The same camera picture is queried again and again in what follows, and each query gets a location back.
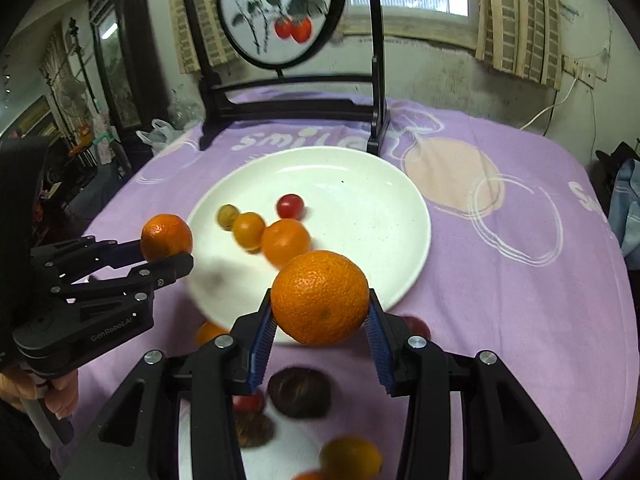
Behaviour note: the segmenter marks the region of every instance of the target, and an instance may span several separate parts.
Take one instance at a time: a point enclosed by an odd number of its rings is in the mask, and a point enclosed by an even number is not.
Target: power outlet
[[[562,70],[578,78],[585,85],[595,88],[596,71],[592,67],[585,65],[581,59],[564,56],[563,60]]]

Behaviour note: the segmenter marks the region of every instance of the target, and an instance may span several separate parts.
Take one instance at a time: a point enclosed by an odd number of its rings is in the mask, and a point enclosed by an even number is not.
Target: plate rim
[[[309,152],[311,150],[316,151],[316,152],[317,151],[343,152],[343,153],[344,152],[350,152],[350,153],[357,153],[357,155],[355,155],[355,156],[373,156],[373,157],[377,158],[377,160],[379,160],[380,162],[384,162],[385,164],[387,164],[391,168],[392,171],[395,171],[395,172],[399,173],[410,184],[410,187],[412,188],[412,191],[417,195],[417,197],[420,199],[420,202],[422,203],[422,208],[424,209],[424,213],[425,213],[426,221],[427,221],[427,228],[428,228],[427,242],[424,245],[424,249],[422,251],[422,254],[420,254],[420,261],[421,261],[422,264],[420,266],[417,266],[416,270],[414,270],[414,273],[409,277],[409,280],[407,281],[406,290],[401,290],[397,294],[393,295],[392,296],[392,300],[389,301],[390,306],[382,305],[383,310],[385,312],[387,312],[387,311],[391,310],[393,307],[395,307],[402,300],[402,298],[404,298],[405,295],[407,295],[407,293],[415,285],[415,282],[418,280],[418,277],[420,276],[420,274],[424,270],[424,267],[425,267],[425,265],[427,263],[427,258],[429,256],[429,251],[431,249],[431,239],[433,237],[433,229],[432,229],[432,224],[431,224],[431,215],[429,213],[429,208],[427,207],[426,200],[422,196],[422,194],[420,193],[420,190],[417,188],[417,186],[413,183],[413,181],[409,178],[409,176],[404,171],[402,171],[397,166],[393,165],[388,160],[385,160],[381,156],[376,156],[376,155],[373,155],[371,153],[364,152],[363,150],[357,150],[355,148],[347,148],[347,147],[344,147],[344,146],[301,146],[299,148],[290,148],[290,149],[281,150],[279,152],[268,153],[267,155],[263,155],[263,156],[261,156],[259,158],[254,158],[254,160],[251,160],[249,162],[246,162],[246,163],[242,164],[238,168],[235,168],[235,170],[231,171],[229,174],[225,175],[223,178],[221,178],[215,184],[212,184],[212,186],[209,187],[207,192],[203,196],[200,197],[200,199],[196,202],[196,205],[193,206],[193,208],[191,209],[189,215],[187,216],[187,225],[189,225],[189,228],[191,228],[191,221],[193,220],[194,214],[200,208],[201,204],[209,197],[209,195],[218,186],[224,184],[224,182],[226,182],[227,180],[231,179],[239,171],[244,170],[245,168],[247,168],[249,166],[252,166],[254,164],[257,164],[258,162],[263,161],[266,158],[274,158],[276,156],[282,156],[284,153],[289,154],[289,153],[294,153],[294,152]],[[185,281],[186,281],[188,293],[190,294],[190,297],[193,300],[193,303],[196,305],[197,309],[205,316],[205,318],[207,318],[207,320],[210,320],[209,316],[207,314],[205,314],[202,311],[202,309],[200,309],[200,307],[198,306],[198,301],[195,299],[195,296],[194,296],[194,293],[193,293],[194,285],[193,285],[193,283],[191,283],[192,280],[190,279],[190,274],[188,274],[186,276],[186,280]],[[285,344],[285,345],[297,345],[297,344],[300,344],[300,343],[296,342],[293,339],[291,339],[290,341],[277,341],[277,340],[274,340],[274,343],[275,344]]]

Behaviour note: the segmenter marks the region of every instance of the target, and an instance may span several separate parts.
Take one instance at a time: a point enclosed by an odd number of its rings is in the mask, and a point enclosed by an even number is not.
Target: dark brown round object
[[[241,448],[264,446],[273,438],[275,425],[264,413],[236,412],[235,416]]]
[[[331,382],[318,370],[285,368],[271,377],[267,392],[275,408],[291,418],[322,418],[331,408]]]

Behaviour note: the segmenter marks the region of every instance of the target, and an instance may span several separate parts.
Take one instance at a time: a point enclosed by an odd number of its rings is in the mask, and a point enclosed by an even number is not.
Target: red cherry tomato
[[[305,209],[305,202],[294,194],[281,197],[276,204],[276,211],[280,218],[300,218]]]
[[[245,413],[262,413],[264,410],[264,393],[256,390],[250,396],[233,396],[234,411]]]
[[[412,335],[421,335],[425,339],[431,339],[431,330],[423,320],[413,316],[402,317],[404,317]]]
[[[305,18],[300,23],[292,23],[291,25],[291,37],[296,40],[297,43],[306,43],[311,38],[311,20]]]
[[[273,29],[281,40],[286,40],[291,36],[291,20],[289,18],[278,18],[273,25]]]

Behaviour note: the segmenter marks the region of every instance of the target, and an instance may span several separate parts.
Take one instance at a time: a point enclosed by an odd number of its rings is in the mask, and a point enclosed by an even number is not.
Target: metal bolt
[[[234,339],[228,334],[219,335],[214,343],[218,348],[228,348],[234,343]]]
[[[159,350],[150,350],[145,354],[145,363],[154,365],[162,360],[162,352]]]
[[[421,335],[412,335],[407,342],[411,348],[424,348],[427,346],[427,340]]]
[[[489,350],[480,352],[480,360],[486,365],[495,365],[498,360],[498,356]]]

